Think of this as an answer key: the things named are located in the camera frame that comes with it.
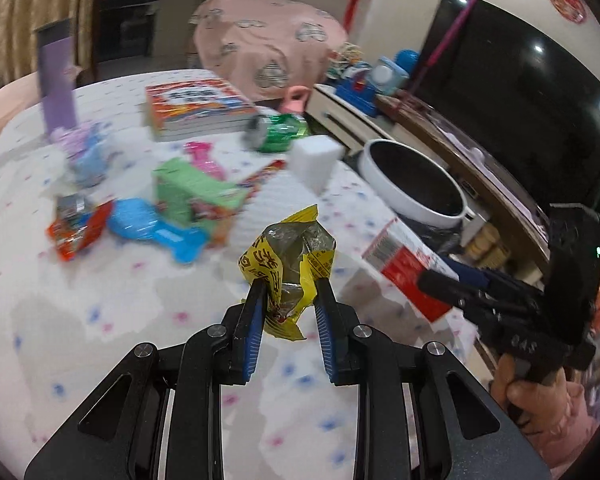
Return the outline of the person's right hand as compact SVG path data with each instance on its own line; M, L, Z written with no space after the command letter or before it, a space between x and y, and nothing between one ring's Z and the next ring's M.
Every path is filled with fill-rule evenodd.
M568 382L563 370L550 386L525 382L515 378L514 358L506 354L498 360L490 393L503 410L521 409L517 425L545 457L551 446L555 455L571 453L596 429L586 411L583 387Z

